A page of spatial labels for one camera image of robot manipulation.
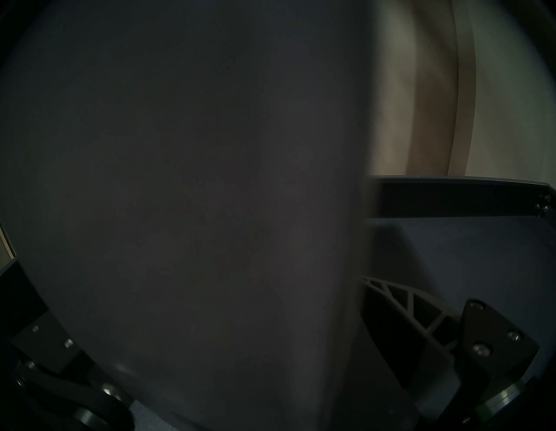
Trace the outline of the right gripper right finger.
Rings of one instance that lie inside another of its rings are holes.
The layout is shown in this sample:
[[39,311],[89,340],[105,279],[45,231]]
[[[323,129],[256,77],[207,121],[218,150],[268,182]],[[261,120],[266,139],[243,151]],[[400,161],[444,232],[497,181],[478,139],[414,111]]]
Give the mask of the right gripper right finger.
[[360,276],[360,315],[419,411],[415,430],[511,430],[538,389],[538,343],[477,299],[457,311],[410,286]]

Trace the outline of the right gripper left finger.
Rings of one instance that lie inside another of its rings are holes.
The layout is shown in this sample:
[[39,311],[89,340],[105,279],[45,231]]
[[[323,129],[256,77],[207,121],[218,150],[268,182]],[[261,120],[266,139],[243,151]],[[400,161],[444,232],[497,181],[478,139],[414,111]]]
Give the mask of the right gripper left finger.
[[52,430],[135,430],[133,399],[73,341],[52,313],[11,337],[13,376],[31,412]]

